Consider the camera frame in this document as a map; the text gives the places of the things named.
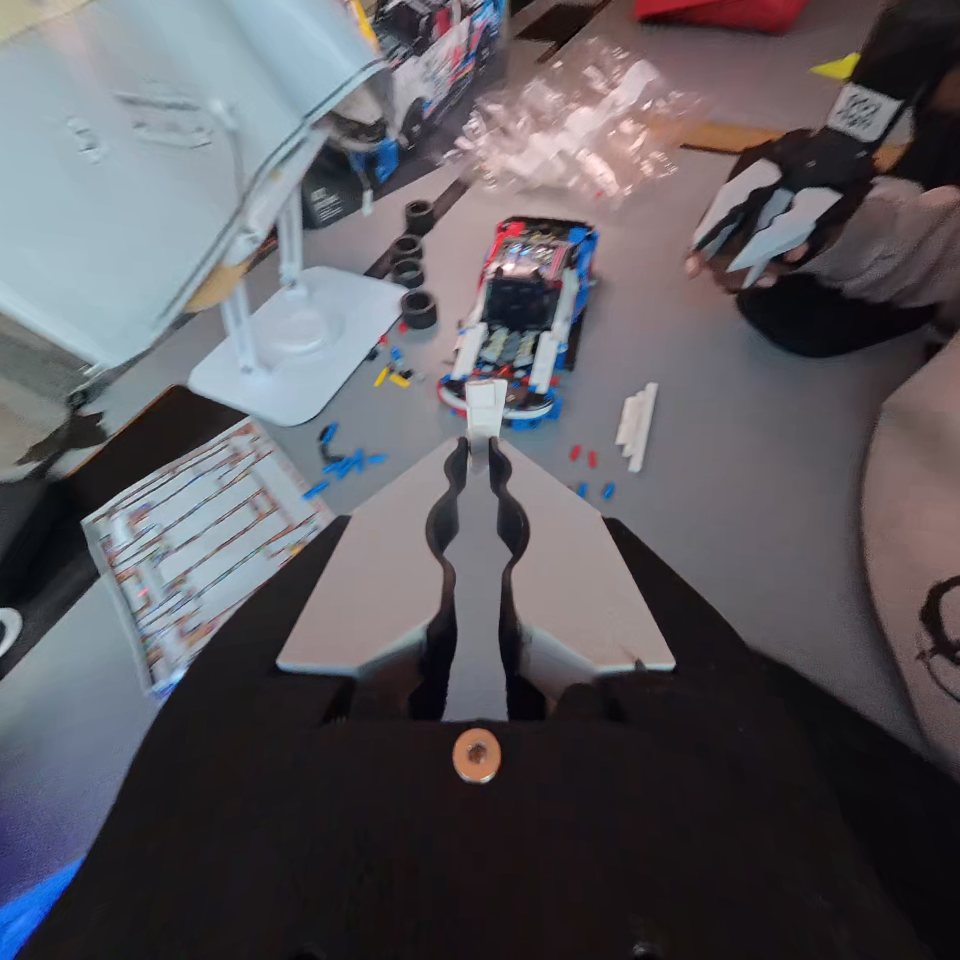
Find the black cloth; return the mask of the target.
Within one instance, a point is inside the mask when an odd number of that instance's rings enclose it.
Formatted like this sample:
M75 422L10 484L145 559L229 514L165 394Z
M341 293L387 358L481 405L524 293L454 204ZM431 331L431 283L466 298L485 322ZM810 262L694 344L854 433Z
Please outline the black cloth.
M940 306L900 307L846 297L804 273L735 295L745 322L775 347L806 358L857 353L935 321Z

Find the toy car set box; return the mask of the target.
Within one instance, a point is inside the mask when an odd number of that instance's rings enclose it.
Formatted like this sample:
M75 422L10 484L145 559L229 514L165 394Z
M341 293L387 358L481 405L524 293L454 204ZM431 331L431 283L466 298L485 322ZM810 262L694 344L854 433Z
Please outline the toy car set box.
M506 1L343 2L388 67L387 107L366 90L326 119L302 182L303 222L322 230L368 210L424 136L469 91L507 39Z

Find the white beam and panel assembly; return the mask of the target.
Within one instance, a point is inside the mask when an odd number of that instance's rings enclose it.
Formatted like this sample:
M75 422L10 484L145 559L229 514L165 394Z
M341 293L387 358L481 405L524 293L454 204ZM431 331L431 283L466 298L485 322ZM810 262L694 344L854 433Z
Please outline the white beam and panel assembly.
M642 471L658 392L659 384L649 382L623 401L614 444L627 461L630 474Z

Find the person's right hand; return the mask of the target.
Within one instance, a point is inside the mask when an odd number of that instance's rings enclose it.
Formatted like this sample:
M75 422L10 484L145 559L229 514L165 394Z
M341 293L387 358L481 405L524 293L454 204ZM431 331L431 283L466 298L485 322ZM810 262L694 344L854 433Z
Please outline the person's right hand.
M727 237L726 244L710 258L705 256L707 253L706 246L691 245L681 269L688 279L707 277L718 289L731 296L750 289L769 289L775 286L782 277L794 273L798 264L815 257L818 253L832 246L839 233L840 229L834 227L816 235L814 237L814 252L810 252L810 243L808 242L791 248L779 257L772 259L764 268L762 274L750 282L750 269L734 271L728 269L747 240L747 237L743 236L743 231L736 225Z

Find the white book stand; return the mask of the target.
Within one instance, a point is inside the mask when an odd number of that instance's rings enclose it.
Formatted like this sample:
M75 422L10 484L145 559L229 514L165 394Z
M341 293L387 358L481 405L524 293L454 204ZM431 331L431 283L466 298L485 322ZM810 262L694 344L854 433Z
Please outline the white book stand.
M245 202L241 232L222 259L240 269L219 304L225 338L187 379L195 395L261 423L314 419L402 316L401 285L305 265L302 181L333 132L330 114L313 122ZM246 263L270 228L279 287L252 310Z

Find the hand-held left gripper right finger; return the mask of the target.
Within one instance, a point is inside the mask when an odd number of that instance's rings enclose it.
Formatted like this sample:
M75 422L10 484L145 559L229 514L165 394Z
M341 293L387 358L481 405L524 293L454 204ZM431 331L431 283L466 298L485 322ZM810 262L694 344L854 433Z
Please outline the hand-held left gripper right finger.
M673 672L604 515L504 440L489 440L487 463L509 552L498 637L510 720L543 718L573 686Z

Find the clear plastic bag pile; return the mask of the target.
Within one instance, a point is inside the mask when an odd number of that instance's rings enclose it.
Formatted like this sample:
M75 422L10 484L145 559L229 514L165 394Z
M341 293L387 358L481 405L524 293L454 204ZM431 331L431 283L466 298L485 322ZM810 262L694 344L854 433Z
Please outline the clear plastic bag pile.
M443 155L487 191L569 193L610 210L672 175L705 99L603 37L565 48L522 88L478 96Z

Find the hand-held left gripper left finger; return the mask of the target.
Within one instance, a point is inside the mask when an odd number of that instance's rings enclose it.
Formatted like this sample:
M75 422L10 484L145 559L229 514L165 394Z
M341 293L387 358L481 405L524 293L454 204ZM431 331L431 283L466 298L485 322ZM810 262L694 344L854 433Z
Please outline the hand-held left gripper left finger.
M447 557L470 446L450 439L366 500L343 532L277 659L290 674L354 681L412 719L441 719L458 640Z

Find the red container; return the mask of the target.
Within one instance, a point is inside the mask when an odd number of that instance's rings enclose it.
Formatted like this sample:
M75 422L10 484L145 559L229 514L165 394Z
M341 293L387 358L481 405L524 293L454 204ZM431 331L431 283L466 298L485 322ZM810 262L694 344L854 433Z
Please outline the red container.
M766 35L789 32L809 1L634 1L639 21Z

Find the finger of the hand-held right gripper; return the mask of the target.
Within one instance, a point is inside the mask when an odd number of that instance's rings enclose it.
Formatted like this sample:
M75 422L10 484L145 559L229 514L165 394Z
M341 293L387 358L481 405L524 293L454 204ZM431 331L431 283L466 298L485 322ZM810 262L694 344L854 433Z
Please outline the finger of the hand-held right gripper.
M760 214L779 189L784 165L773 159L746 159L731 172L694 230L690 253L696 255L739 254L760 235L760 249L768 255L782 255L776 236L759 227Z
M840 194L827 187L806 188L798 192L779 186L774 196L761 210L757 226L768 229L775 236L774 247L786 252L813 238L822 222L837 207ZM749 282L760 276L767 264L780 254L768 254L760 249L761 235L753 244L743 248L729 263L728 270L750 269Z

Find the toy brick race car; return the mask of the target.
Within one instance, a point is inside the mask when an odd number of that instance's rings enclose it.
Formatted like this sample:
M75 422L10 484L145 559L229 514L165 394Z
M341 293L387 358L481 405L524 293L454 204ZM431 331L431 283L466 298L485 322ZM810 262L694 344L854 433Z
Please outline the toy brick race car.
M498 222L476 301L460 321L439 401L467 417L467 384L503 380L502 422L517 430L558 420L562 376L574 370L599 242L589 222L514 215Z

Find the white curved panel brick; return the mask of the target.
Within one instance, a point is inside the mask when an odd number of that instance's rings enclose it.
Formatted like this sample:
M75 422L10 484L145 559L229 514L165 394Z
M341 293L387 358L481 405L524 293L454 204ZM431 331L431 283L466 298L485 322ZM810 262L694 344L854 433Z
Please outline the white curved panel brick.
M489 466L490 441L499 438L509 380L469 379L464 387L465 438L469 469L480 474Z

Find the cluster of blue pins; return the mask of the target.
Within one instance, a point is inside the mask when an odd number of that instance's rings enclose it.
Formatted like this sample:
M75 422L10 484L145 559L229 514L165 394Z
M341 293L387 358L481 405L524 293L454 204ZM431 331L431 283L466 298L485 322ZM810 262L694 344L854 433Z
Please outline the cluster of blue pins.
M322 427L317 438L318 444L326 443L329 450L332 453L335 453L331 450L330 446L336 439L338 430L339 424L337 422L331 422L330 424ZM322 463L322 475L327 479L342 480L352 473L363 473L367 467L384 464L388 459L385 454L368 454L363 448L357 448L353 453L339 455L342 456L341 462L330 465L325 465Z

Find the beige printed sweatshirt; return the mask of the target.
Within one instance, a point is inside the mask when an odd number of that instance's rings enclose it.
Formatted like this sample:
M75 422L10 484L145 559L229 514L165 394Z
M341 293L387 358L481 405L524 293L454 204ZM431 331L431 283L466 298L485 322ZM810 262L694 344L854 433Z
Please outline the beige printed sweatshirt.
M959 774L959 342L882 405L861 486L870 599L921 734Z

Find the grey desk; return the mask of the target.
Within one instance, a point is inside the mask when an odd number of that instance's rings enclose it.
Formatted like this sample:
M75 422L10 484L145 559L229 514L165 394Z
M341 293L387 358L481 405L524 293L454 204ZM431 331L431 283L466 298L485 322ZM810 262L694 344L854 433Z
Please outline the grey desk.
M883 2L810 2L781 37L642 27L627 2L589 26L638 49L674 84L704 96L722 121L794 129L816 124L835 88L814 64L854 51ZM882 637L859 544L862 462L882 403L921 361L916 336L845 358L789 356L744 324L710 283L688 280L681 259L701 211L732 159L682 150L677 171L603 216L600 289L560 420L510 440L575 484L577 443L597 444L612 476L612 514L707 599L751 646L791 666L927 759L914 712ZM309 262L370 268L402 223L403 202L452 184L444 166L308 236ZM414 339L415 369L435 374L450 326L472 299L494 224L541 202L471 189L427 237L442 336ZM186 322L114 382L96 404L113 432L224 338L216 312ZM627 476L612 446L620 404L658 383L642 472ZM420 382L375 390L353 378L331 404L342 436L383 450L385 469L334 484L327 503L351 511L457 423ZM21 638L2 660L2 886L36 882L82 856L161 706L144 695L131 645L102 582L68 568L48 581L63 616Z

